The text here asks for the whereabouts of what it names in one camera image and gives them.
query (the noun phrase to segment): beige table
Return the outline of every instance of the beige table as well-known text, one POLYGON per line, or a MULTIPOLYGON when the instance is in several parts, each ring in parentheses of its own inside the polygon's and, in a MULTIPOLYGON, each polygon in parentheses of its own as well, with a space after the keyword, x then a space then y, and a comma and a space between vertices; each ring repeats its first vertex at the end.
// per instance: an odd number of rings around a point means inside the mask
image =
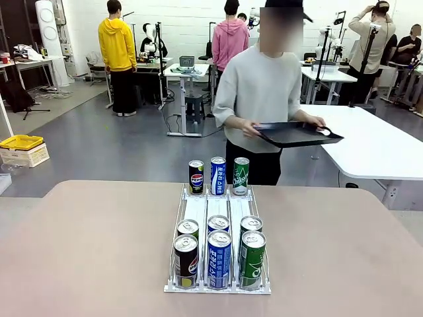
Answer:
POLYGON ((58 185, 0 243, 1 315, 423 316, 423 249, 362 190, 254 188, 272 295, 164 293, 180 189, 58 185))

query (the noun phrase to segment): beverage organizer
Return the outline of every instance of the beverage organizer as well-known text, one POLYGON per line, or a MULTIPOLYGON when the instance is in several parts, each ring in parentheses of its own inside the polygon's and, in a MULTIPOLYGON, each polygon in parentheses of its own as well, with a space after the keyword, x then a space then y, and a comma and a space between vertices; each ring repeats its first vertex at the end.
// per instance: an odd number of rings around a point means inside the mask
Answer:
POLYGON ((254 191, 249 186, 247 195, 236 196, 230 188, 225 195, 214 196, 210 193, 210 187, 205 186, 204 194, 192 195, 187 186, 183 186, 180 196, 178 215, 174 226, 173 240, 177 237, 177 224, 181 220, 192 219, 198 223, 198 269, 195 287, 190 289, 178 288, 174 269, 173 241, 171 244, 171 261, 169 264, 169 276, 165 285, 165 292, 169 293, 216 293, 216 294, 252 294, 269 295, 269 259, 267 251, 263 260, 260 285, 254 290, 240 288, 238 247, 241 230, 241 219, 245 216, 254 215, 259 217, 254 191), (229 286, 226 289, 216 290, 208 285, 208 219, 215 215, 223 215, 229 219, 229 233, 232 237, 231 266, 229 270, 229 286))

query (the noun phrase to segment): person in yellow hoodie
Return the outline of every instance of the person in yellow hoodie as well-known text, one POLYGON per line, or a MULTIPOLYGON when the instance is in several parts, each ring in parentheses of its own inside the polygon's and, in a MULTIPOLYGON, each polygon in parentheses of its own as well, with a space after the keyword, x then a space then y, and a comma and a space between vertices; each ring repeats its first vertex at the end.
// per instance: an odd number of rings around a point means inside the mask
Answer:
POLYGON ((120 20, 122 5, 118 0, 109 0, 110 16, 98 28, 101 54, 106 72, 110 72, 114 91, 113 111, 119 117, 137 114, 135 110, 135 88, 133 73, 137 71, 135 45, 130 27, 120 20))

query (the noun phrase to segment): hand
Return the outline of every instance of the hand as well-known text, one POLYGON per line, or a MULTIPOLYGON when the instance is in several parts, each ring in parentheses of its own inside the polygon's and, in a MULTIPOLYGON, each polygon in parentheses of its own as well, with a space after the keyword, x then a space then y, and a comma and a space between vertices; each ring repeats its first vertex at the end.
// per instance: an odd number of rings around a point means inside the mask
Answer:
POLYGON ((308 115, 305 120, 306 123, 315 125, 317 127, 325 127, 326 122, 323 118, 308 115))
POLYGON ((258 126, 258 123, 251 122, 250 120, 244 119, 242 122, 242 129, 245 137, 258 137, 261 133, 255 130, 254 126, 258 126))
POLYGON ((367 8, 364 9, 364 12, 366 13, 372 12, 374 7, 375 7, 374 5, 369 5, 367 8))

